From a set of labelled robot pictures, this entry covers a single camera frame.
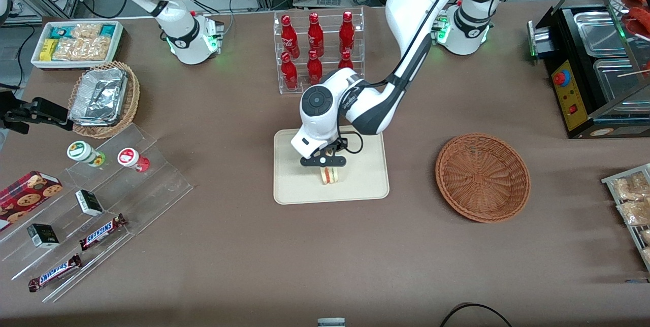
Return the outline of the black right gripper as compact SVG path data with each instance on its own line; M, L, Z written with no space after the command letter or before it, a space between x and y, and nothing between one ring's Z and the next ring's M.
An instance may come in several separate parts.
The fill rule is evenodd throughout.
M40 96L28 103L17 99L11 91L2 91L1 128L26 135L29 131L29 125L26 123L28 119L31 123L58 126L66 131L74 129L74 122L68 119L68 110L65 107Z

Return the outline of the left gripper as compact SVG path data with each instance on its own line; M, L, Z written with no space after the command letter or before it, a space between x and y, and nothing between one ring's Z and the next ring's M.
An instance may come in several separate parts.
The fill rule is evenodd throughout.
M299 131L292 138L291 145L302 156L300 164L303 167L320 167L321 176L327 175L326 167L335 167L335 172L340 174L347 164L344 156L336 155L337 152L346 149L346 138L337 138L334 142L328 143L308 137Z

